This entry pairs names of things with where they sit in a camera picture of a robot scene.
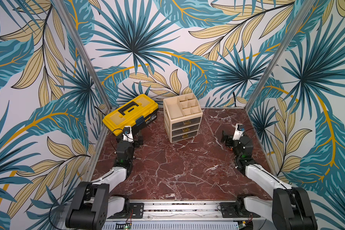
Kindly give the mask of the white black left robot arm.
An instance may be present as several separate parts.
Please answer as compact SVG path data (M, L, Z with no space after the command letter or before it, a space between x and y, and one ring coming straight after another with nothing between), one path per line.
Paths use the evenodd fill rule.
M135 139L123 135L117 143L114 167L91 182L81 182L75 189L73 200L65 218L65 227L74 230L100 230L106 219L127 216L131 212L125 195L110 196L110 192L129 178L133 169L134 150L143 145L143 136Z

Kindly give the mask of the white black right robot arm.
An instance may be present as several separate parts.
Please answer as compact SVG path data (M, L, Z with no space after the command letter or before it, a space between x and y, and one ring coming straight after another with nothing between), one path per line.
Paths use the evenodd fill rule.
M234 153L235 168L254 181L271 200L254 195L239 195L232 207L220 204L221 210L233 210L240 217L257 214L272 222L278 230L316 230L318 224L307 191L293 187L258 164L252 157L253 141L237 128L233 135L222 133L221 142Z

